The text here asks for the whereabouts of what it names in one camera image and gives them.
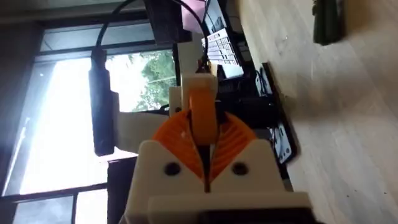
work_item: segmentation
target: pink object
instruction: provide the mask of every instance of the pink object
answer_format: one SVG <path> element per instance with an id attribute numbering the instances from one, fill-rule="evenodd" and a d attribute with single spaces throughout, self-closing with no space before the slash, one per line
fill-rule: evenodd
<path id="1" fill-rule="evenodd" d="M 200 19 L 200 22 L 202 22 L 205 15 L 206 3 L 198 0 L 182 0 L 182 1 L 185 2 L 187 5 L 189 5 L 189 7 L 191 7 L 196 12 L 196 14 Z M 182 10 L 183 29 L 201 34 L 200 25 L 198 24 L 194 16 L 184 7 L 182 7 L 181 10 Z"/>

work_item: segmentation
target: keyboard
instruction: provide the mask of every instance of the keyboard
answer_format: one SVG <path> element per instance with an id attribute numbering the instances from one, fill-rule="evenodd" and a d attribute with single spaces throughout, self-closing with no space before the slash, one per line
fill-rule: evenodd
<path id="1" fill-rule="evenodd" d="M 221 29 L 207 37 L 209 48 L 207 56 L 212 64 L 216 65 L 239 65 L 235 51 L 228 37 L 226 29 Z"/>

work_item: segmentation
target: glass window pane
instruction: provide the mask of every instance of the glass window pane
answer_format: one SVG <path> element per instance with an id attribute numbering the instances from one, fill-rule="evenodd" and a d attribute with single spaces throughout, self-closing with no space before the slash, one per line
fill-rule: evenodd
<path id="1" fill-rule="evenodd" d="M 19 203 L 12 224 L 71 224 L 73 197 Z"/>
<path id="2" fill-rule="evenodd" d="M 106 68 L 111 89 L 119 93 L 120 112 L 159 109 L 177 85 L 172 50 L 111 56 Z"/>
<path id="3" fill-rule="evenodd" d="M 105 183 L 107 161 L 136 156 L 118 149 L 110 156 L 95 155 L 90 67 L 89 58 L 80 58 L 57 62 L 51 75 L 37 72 L 38 77 L 50 77 L 42 100 L 33 100 L 39 101 L 40 106 L 29 103 L 29 99 L 39 95 L 27 97 L 25 106 L 32 111 L 25 119 L 34 125 L 21 127 L 25 132 L 19 147 L 26 150 L 17 155 L 18 170 L 11 171 L 10 183 L 23 178 L 20 184 L 12 185 L 18 190 L 7 192 L 31 194 Z M 154 110 L 169 103 L 169 87 L 176 84 L 171 50 L 110 56 L 106 67 L 111 89 L 119 93 L 120 111 Z"/>
<path id="4" fill-rule="evenodd" d="M 107 212 L 108 192 L 106 189 L 78 194 L 76 224 L 106 224 Z"/>
<path id="5" fill-rule="evenodd" d="M 69 27 L 46 30 L 40 51 L 74 49 L 95 45 L 101 26 Z M 113 26 L 106 29 L 102 44 L 121 44 L 153 40 L 149 23 Z"/>

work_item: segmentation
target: green object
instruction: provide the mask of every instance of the green object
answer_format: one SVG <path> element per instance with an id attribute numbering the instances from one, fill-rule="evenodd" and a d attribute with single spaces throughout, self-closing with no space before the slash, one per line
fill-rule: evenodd
<path id="1" fill-rule="evenodd" d="M 315 16 L 313 41 L 328 45 L 339 41 L 342 36 L 342 19 L 338 14 L 336 0 L 316 0 L 312 13 Z"/>

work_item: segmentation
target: tree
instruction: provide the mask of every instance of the tree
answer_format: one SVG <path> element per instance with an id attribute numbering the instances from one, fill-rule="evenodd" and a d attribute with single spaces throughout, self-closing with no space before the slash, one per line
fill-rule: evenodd
<path id="1" fill-rule="evenodd" d="M 134 111 L 160 108 L 169 103 L 169 88 L 176 85 L 172 51 L 143 52 L 140 55 L 149 60 L 142 70 L 148 83 Z"/>

